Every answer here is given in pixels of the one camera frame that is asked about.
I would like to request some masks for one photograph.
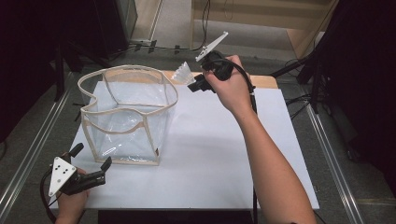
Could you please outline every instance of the person's left hand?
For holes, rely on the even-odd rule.
[[[78,172],[80,174],[86,174],[84,170],[78,168]],[[79,217],[82,215],[84,211],[85,203],[88,200],[88,196],[90,195],[89,190],[84,190],[80,193],[73,195],[66,195],[57,193],[58,198],[58,206],[59,206],[59,215],[56,218],[57,224],[64,223],[78,223]]]

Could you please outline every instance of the wire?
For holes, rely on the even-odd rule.
[[[233,4],[232,4],[232,6],[231,6],[231,17],[229,18],[229,17],[227,16],[227,8],[226,8],[227,2],[228,2],[228,0],[225,0],[225,1],[224,1],[224,17],[225,17],[225,19],[227,19],[227,20],[232,20],[232,19],[233,19]]]
[[[79,107],[85,106],[85,105],[83,105],[83,104],[77,104],[77,103],[73,103],[72,105],[78,105]],[[74,122],[78,121],[78,119],[79,119],[80,117],[81,117],[81,110],[78,111],[78,113],[77,113],[77,115],[76,115],[76,117],[75,117],[75,119],[74,119]]]
[[[3,153],[2,153],[1,156],[0,156],[0,160],[2,160],[2,159],[6,156],[7,149],[8,149],[7,140],[4,140],[3,143],[4,143]]]
[[[52,174],[52,166],[48,169],[48,171],[46,173],[44,173],[43,177],[41,178],[41,181],[40,181],[40,197],[41,197],[41,202],[43,203],[44,208],[46,209],[47,216],[49,217],[49,219],[51,220],[52,223],[55,223],[56,222],[56,216],[53,215],[52,211],[50,210],[50,207],[48,206],[48,203],[47,203],[47,200],[46,200],[46,196],[44,195],[44,183],[45,183],[47,177],[50,176],[50,174]]]
[[[204,19],[205,19],[205,12],[207,9],[207,13],[206,13],[206,22],[204,25]],[[205,8],[204,8],[204,12],[202,14],[202,29],[204,31],[204,40],[202,41],[201,46],[198,49],[201,49],[205,43],[206,43],[206,38],[207,38],[207,21],[209,20],[209,12],[210,12],[210,0],[207,0]]]
[[[253,224],[258,224],[259,223],[257,201],[258,201],[258,199],[257,199],[256,190],[253,187]]]
[[[299,115],[300,112],[303,111],[309,104],[310,104],[309,102],[306,102],[299,110],[297,110],[297,112],[290,115],[290,119],[293,120],[295,117],[297,117],[297,115]]]
[[[323,224],[326,224],[326,222],[323,220],[323,218],[314,210],[315,215],[320,219],[320,221],[323,222]]]
[[[122,53],[124,53],[124,52],[118,53],[116,56],[114,56],[113,58],[109,59],[108,61],[109,61],[110,63],[111,63],[111,62],[114,62],[116,59],[118,59],[118,58],[121,56]]]
[[[311,94],[308,93],[308,94],[299,96],[299,97],[297,97],[297,98],[288,100],[288,101],[286,102],[286,105],[291,105],[291,104],[293,104],[293,103],[295,103],[295,102],[298,102],[298,101],[309,101],[310,99],[311,99]]]
[[[49,207],[51,207],[54,203],[58,202],[58,199],[59,199],[62,195],[63,195],[63,193],[61,193],[59,196],[57,196],[57,197],[55,198],[55,200],[53,200],[53,202],[49,204]]]
[[[290,60],[288,60],[287,62],[285,62],[285,66],[284,66],[284,67],[287,67],[288,64],[289,64],[290,62],[292,62],[292,61],[297,61],[297,64],[299,64],[300,66],[303,65],[302,63],[299,62],[298,59],[290,59]],[[299,73],[301,72],[301,70],[299,70],[298,67],[297,67],[297,68],[294,68],[294,70],[296,70],[296,71],[299,72]],[[292,74],[291,71],[292,71],[292,70],[290,70],[290,71],[288,72],[288,74],[289,74],[290,76],[292,76],[292,77],[297,77],[297,76],[298,76],[298,75]]]

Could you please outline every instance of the finger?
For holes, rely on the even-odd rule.
[[[83,174],[83,175],[87,174],[87,172],[85,170],[81,169],[81,168],[77,168],[77,172],[79,174]]]
[[[213,74],[213,72],[204,71],[203,74],[204,74],[206,81],[208,81],[210,85],[212,85],[212,84],[216,85],[216,83],[219,82],[218,78],[215,76],[215,74]]]
[[[233,63],[238,64],[239,66],[241,66],[243,68],[241,60],[238,55],[229,56],[229,57],[226,57],[226,59],[230,60]]]

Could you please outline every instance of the black cable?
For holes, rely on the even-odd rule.
[[[289,63],[292,62],[292,61],[297,61],[297,63],[299,63],[299,62],[298,62],[298,59],[291,59],[291,60],[288,60],[287,62],[285,62],[285,66],[284,66],[284,67],[289,66]],[[296,70],[296,71],[299,72],[299,73],[301,72],[301,70],[298,70],[298,67],[294,68],[294,70]],[[291,77],[297,77],[297,76],[298,76],[298,75],[292,74],[291,71],[292,71],[292,70],[290,70],[290,71],[287,72]]]
[[[250,82],[250,78],[248,77],[248,74],[245,72],[245,70],[239,66],[237,63],[233,63],[228,59],[216,59],[210,61],[210,63],[228,63],[232,65],[242,76],[244,77],[246,83],[247,83],[247,89],[248,93],[250,95],[250,102],[251,102],[251,107],[253,108],[254,112],[257,114],[257,106],[256,106],[256,98],[254,97],[254,89],[256,88],[253,86],[253,84]]]
[[[292,63],[292,64],[290,64],[290,65],[288,65],[286,67],[283,67],[283,68],[275,71],[274,73],[271,73],[269,76],[275,77],[275,78],[280,77],[283,74],[285,74],[285,73],[287,73],[287,72],[289,72],[291,70],[294,70],[294,69],[300,67],[301,65],[306,64],[307,62],[309,62],[309,60],[311,59],[312,55],[313,55],[313,53],[310,53],[307,56],[303,57],[302,59],[298,59],[297,62]]]
[[[254,187],[253,187],[253,223],[259,224],[259,215],[257,212],[257,194]]]
[[[7,149],[8,149],[7,140],[4,140],[3,143],[4,143],[3,153],[2,153],[1,156],[0,156],[0,160],[2,160],[2,159],[6,156]]]
[[[113,58],[109,59],[108,62],[109,62],[109,63],[114,62],[114,61],[115,61],[116,59],[118,59],[118,58],[121,56],[121,54],[124,53],[125,51],[120,52],[120,53],[117,53],[117,55],[114,56]]]
[[[40,181],[40,197],[41,197],[41,202],[44,205],[44,208],[46,209],[47,212],[47,216],[49,217],[49,219],[51,220],[52,223],[56,222],[56,216],[53,215],[52,211],[50,210],[50,207],[48,206],[47,200],[46,200],[46,196],[44,195],[44,183],[47,179],[47,177],[49,177],[49,175],[52,173],[52,167],[50,167],[48,169],[48,171],[46,173],[44,173],[43,177],[41,178]]]
[[[59,199],[62,195],[63,195],[63,193],[61,193],[59,196],[57,196],[57,197],[55,198],[55,200],[53,200],[53,202],[49,204],[49,207],[51,207],[54,203],[58,202],[58,199]]]
[[[205,12],[206,12],[206,9],[207,9],[207,14],[206,14],[206,22],[205,22],[205,25],[204,25],[204,19],[205,19]],[[205,8],[204,8],[204,12],[203,12],[203,14],[202,14],[202,29],[203,29],[203,31],[204,31],[204,40],[202,41],[201,46],[200,46],[199,48],[197,48],[197,49],[194,49],[193,51],[198,50],[198,49],[201,49],[201,48],[205,45],[205,43],[206,43],[206,38],[207,38],[207,21],[209,20],[209,12],[210,12],[210,0],[207,0],[206,5],[205,5]]]
[[[323,222],[323,224],[326,224],[326,222],[324,221],[324,219],[314,210],[315,215],[320,219],[320,221]]]
[[[297,110],[297,112],[290,115],[290,119],[293,120],[295,117],[297,117],[297,115],[299,115],[300,112],[303,111],[309,104],[310,104],[309,102],[306,102],[299,110]]]
[[[79,107],[83,107],[85,105],[83,104],[77,104],[77,103],[73,103],[72,105],[78,105]],[[81,110],[78,111],[78,114],[76,115],[74,122],[78,121],[78,119],[81,117]]]
[[[291,104],[293,104],[293,103],[295,103],[295,102],[298,102],[298,101],[309,101],[310,99],[311,99],[311,94],[308,93],[308,94],[305,94],[305,95],[296,97],[296,98],[294,98],[294,99],[288,100],[288,101],[286,102],[286,105],[291,105]]]

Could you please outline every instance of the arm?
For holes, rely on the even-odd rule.
[[[229,60],[241,64],[237,56]],[[223,105],[238,122],[247,146],[254,188],[269,223],[316,223],[304,187],[251,108],[246,81],[235,69],[219,81],[204,72]]]

